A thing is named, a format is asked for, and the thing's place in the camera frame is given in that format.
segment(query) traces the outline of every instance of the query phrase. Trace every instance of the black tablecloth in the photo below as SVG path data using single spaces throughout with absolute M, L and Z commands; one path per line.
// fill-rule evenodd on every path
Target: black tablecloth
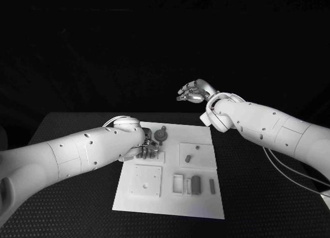
M 118 115 L 141 121 L 200 125 L 195 113 L 50 113 L 30 145 L 96 128 Z M 317 237 L 330 238 L 330 211 L 321 197 L 299 188 L 272 167 L 262 148 L 236 130 L 213 127 L 224 220 L 112 211 L 121 162 L 60 181 L 24 202 L 0 229 L 10 237 Z M 299 172 L 299 162 L 282 162 Z M 311 181 L 286 175 L 314 189 Z

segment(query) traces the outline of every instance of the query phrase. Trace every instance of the robotic hand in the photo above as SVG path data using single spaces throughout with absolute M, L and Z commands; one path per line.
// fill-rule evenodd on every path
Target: robotic hand
M 126 161 L 141 151 L 152 157 L 158 145 L 135 118 L 38 144 L 0 151 L 0 227 L 25 199 L 56 182 Z
M 200 103 L 204 125 L 226 132 L 236 129 L 259 146 L 291 156 L 315 168 L 330 180 L 330 129 L 301 121 L 273 108 L 246 102 L 237 95 L 220 93 L 197 79 L 177 92 L 178 101 Z

